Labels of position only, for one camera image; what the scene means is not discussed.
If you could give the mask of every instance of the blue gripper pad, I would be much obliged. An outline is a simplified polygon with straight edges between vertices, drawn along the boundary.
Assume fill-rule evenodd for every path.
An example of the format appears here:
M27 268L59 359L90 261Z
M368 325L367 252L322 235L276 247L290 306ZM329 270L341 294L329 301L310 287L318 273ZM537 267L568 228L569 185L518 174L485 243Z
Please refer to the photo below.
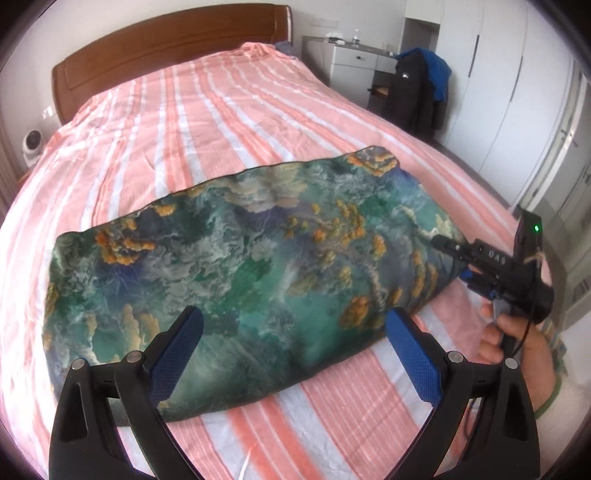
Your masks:
M181 374L203 335L203 326L201 310L194 309L153 366L150 372L152 390L149 398L154 408L173 394Z
M388 340L394 347L418 396L436 408L443 396L441 373L423 351L411 329L415 330L415 334L422 335L420 329L409 317L402 318L396 310L390 310L387 313L386 336Z

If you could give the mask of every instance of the drawer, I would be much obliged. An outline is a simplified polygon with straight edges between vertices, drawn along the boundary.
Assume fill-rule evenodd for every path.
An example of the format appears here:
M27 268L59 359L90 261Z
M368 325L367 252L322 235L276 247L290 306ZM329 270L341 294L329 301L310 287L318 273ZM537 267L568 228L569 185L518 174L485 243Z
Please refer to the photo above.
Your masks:
M378 55L378 64L375 69L379 72L396 73L396 64L398 62L393 57L384 57Z
M352 48L336 47L333 64L375 70L377 61L378 56L375 53L353 50Z

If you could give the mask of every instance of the finger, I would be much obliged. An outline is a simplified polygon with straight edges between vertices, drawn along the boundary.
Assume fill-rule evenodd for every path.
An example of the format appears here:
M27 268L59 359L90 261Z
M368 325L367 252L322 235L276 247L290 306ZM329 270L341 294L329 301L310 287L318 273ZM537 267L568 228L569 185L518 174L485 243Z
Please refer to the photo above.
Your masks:
M484 358L482 355L477 355L476 359L474 360L477 364L485 364L490 365L491 362Z
M480 341L478 355L492 364L499 364L503 361L503 350L485 340Z
M480 314L486 318L492 318L493 310L492 310L492 303L485 303L480 307Z
M497 326L507 335L521 340L527 329L528 320L523 317L512 317L501 314L496 320ZM544 335L535 327L531 326L525 338L524 348L536 348L544 343Z
M482 339L492 345L499 345L502 337L503 337L503 332L501 332L496 327L496 325L494 325L492 323L489 323L488 325L486 325L486 327L482 331Z

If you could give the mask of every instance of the green patterned pillowcase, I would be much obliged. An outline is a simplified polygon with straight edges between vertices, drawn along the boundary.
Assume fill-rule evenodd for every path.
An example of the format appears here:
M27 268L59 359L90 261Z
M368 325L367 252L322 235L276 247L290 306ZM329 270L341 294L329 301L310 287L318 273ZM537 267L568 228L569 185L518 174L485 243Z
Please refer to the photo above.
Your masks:
M166 420L259 400L384 335L461 265L430 246L462 234L397 159L368 147L206 181L61 235L43 343L56 395L70 363L144 349L186 305L205 333Z

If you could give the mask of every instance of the wardrobe door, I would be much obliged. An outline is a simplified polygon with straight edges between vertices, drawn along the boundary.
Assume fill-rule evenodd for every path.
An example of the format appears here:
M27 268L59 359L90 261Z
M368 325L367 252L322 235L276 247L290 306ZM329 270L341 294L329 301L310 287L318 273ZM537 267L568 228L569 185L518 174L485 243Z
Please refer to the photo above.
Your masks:
M444 0L443 18L435 53L452 70L449 79L447 115L443 128L436 132L439 143L446 145L462 107L470 81L472 61L478 53L484 0Z
M503 121L523 54L525 0L486 0L472 75L446 147L479 171Z
M535 7L527 5L519 79L480 175L513 205L543 161L564 111L573 58Z

